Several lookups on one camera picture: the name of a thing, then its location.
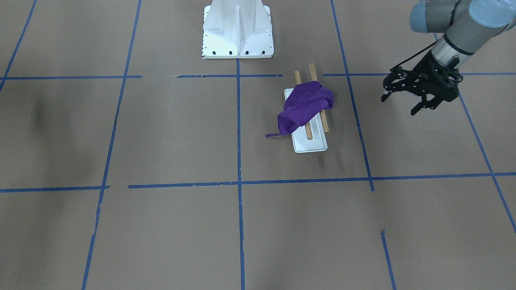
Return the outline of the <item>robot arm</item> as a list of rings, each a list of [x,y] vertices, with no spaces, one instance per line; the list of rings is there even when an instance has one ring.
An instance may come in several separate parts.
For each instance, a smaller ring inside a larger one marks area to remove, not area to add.
[[[441,37],[420,53],[411,70],[402,64],[390,69],[383,80],[381,101],[394,92],[407,91],[421,98],[411,115],[434,110],[459,96],[463,80],[460,67],[491,38],[515,26],[514,0],[424,0],[410,13],[410,27],[419,33]]]

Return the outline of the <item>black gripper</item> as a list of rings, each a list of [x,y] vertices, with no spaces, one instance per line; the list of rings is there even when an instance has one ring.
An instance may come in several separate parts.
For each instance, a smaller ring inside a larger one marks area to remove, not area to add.
[[[460,60],[453,57],[450,65],[443,65],[431,52],[426,53],[412,71],[401,66],[391,68],[387,77],[382,81],[384,93],[381,102],[394,92],[405,91],[421,97],[421,101],[410,111],[415,116],[421,110],[435,110],[442,101],[451,102],[459,96],[459,83],[463,80],[459,69],[456,68]]]

